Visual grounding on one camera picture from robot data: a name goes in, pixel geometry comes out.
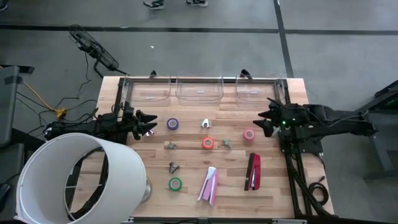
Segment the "tape roll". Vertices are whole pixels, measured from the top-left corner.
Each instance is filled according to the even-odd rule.
[[[170,179],[169,181],[169,189],[172,191],[179,191],[182,188],[182,181],[177,178],[177,177],[173,177]]]
[[[212,139],[211,137],[205,137],[201,142],[201,145],[205,149],[212,149],[214,147],[214,139]]]
[[[178,128],[178,121],[175,118],[170,118],[167,121],[167,128],[169,128],[170,130],[176,130]]]
[[[246,129],[243,132],[243,138],[248,140],[248,141],[252,141],[255,137],[254,131],[252,129]]]

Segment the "shoe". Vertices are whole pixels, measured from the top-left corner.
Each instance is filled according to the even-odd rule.
[[[7,8],[8,8],[8,5],[0,6],[0,12],[6,10]]]
[[[207,7],[209,2],[206,0],[187,0],[189,6]]]
[[[159,0],[151,1],[151,2],[144,1],[143,3],[144,3],[144,5],[146,7],[148,7],[149,9],[153,9],[153,10],[159,10],[159,9],[164,9],[165,8],[164,2],[163,1],[159,1]]]

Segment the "pink tape roll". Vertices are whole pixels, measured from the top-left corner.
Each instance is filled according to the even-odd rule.
[[[252,129],[246,129],[243,132],[243,138],[248,140],[248,141],[252,141],[255,137],[254,131]]]

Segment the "clear plastic bin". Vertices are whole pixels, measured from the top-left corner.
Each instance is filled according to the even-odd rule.
[[[169,106],[171,77],[124,77],[122,96],[132,107]]]
[[[214,74],[179,74],[176,80],[175,96],[181,105],[216,106],[224,95],[223,76]]]
[[[253,79],[238,75],[235,82],[237,104],[245,107],[263,107],[269,104],[267,98],[284,101],[284,87],[282,75],[279,73]]]

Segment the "purple tape roll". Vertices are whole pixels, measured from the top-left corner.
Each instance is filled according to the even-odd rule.
[[[178,121],[175,118],[170,118],[167,121],[167,128],[169,128],[170,130],[176,130],[178,128]]]

